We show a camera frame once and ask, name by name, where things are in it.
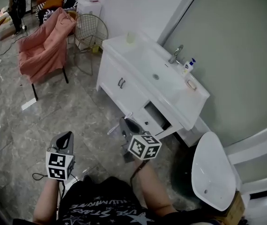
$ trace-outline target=white toothbrush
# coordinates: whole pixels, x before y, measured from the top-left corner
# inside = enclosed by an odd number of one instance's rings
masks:
[[[130,112],[128,115],[125,116],[124,119],[130,118],[132,116],[132,112]],[[110,131],[108,131],[107,135],[110,135],[110,133],[112,133],[112,131],[114,131],[117,127],[119,127],[119,123],[116,124],[116,126],[114,126]]]

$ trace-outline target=bathroom vanity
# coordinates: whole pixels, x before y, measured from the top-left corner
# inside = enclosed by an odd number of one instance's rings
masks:
[[[158,139],[194,126],[209,93],[191,74],[182,77],[159,44],[137,33],[133,43],[120,36],[105,40],[103,49],[96,89],[102,88],[125,115],[132,112]]]

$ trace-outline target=soap dispenser bottle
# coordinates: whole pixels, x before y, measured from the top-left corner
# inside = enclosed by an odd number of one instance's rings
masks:
[[[195,62],[196,62],[195,59],[192,58],[192,61],[191,61],[191,62],[187,61],[187,62],[183,65],[183,67],[182,67],[182,69],[181,69],[181,74],[182,74],[182,76],[186,76],[188,73],[190,73],[190,72],[193,70],[193,68],[194,68],[193,65],[194,65]]]

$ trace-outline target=black backpack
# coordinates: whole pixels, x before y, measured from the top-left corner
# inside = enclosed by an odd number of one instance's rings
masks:
[[[26,12],[26,0],[13,0],[18,18],[23,18]]]

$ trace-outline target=black t-shirt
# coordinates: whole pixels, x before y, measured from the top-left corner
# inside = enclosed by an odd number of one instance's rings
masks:
[[[126,182],[110,177],[101,184],[86,181],[73,184],[61,201],[59,219],[55,224],[189,225],[193,218],[188,214],[189,212],[174,212],[158,217],[140,205]]]

